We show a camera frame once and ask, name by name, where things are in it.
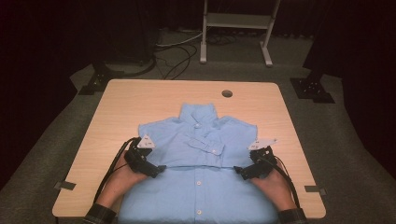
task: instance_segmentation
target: black tape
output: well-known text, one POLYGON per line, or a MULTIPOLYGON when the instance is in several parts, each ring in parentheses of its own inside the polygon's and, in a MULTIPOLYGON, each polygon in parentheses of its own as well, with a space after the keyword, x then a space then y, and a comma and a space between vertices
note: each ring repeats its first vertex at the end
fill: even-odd
POLYGON ((59 181, 55 184, 54 188, 55 189, 69 189, 69 190, 73 190, 74 187, 76 186, 75 183, 70 183, 67 181, 59 181))
POLYGON ((327 195, 326 189, 320 189, 318 186, 304 186, 308 193, 319 193, 320 195, 327 195))

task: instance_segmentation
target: shirt placket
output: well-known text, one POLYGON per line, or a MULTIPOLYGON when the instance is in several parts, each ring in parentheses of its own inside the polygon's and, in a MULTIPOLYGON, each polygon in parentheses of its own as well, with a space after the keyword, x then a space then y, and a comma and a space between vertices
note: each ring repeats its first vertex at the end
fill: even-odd
POLYGON ((205 220, 205 169, 196 167, 195 171, 195 223, 203 223, 205 220))

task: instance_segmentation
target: stand leg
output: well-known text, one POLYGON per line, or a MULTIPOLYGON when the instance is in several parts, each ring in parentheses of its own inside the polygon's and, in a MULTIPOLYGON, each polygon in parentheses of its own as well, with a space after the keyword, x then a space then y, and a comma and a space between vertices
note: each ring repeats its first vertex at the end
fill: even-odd
POLYGON ((277 10, 279 9, 279 5, 280 5, 280 0, 276 0, 275 6, 274 6, 274 10, 273 10, 273 13, 271 15, 271 20, 270 20, 270 22, 268 24, 268 28, 267 28, 267 31, 266 31, 266 34, 265 34, 264 41, 260 42, 260 47, 262 48, 262 56, 264 57, 265 65, 267 65, 267 67, 272 67, 273 66, 273 63, 272 63, 272 60, 271 60, 271 57, 270 57, 270 53, 268 52, 267 45, 268 45, 268 42, 270 40, 272 30, 274 28, 274 23, 275 23, 275 19, 276 19, 276 13, 277 13, 277 10))
POLYGON ((206 26, 207 26, 207 0, 204 4, 204 22, 202 28, 202 41, 201 41, 201 58, 200 63, 206 63, 206 26))
POLYGON ((307 78, 291 78, 291 84, 299 99, 312 99, 315 103, 334 104, 334 99, 327 93, 320 79, 323 74, 312 70, 307 78))

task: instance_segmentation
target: tripod base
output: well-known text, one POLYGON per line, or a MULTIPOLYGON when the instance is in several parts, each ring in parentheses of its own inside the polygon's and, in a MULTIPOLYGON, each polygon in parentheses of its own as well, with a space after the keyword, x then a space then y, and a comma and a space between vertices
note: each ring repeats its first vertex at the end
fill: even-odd
POLYGON ((291 78, 290 81, 299 99, 312 99, 314 103, 335 103, 318 81, 309 81, 307 78, 291 78))

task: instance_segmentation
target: black sleeve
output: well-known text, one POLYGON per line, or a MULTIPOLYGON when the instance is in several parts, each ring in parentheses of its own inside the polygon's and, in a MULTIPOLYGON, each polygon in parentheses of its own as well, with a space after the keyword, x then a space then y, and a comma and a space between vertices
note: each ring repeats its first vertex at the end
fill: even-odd
POLYGON ((116 213, 100 204, 94 203, 82 223, 111 224, 116 213))
POLYGON ((303 209, 296 208, 285 210, 279 213, 279 221, 281 224, 307 224, 303 209))

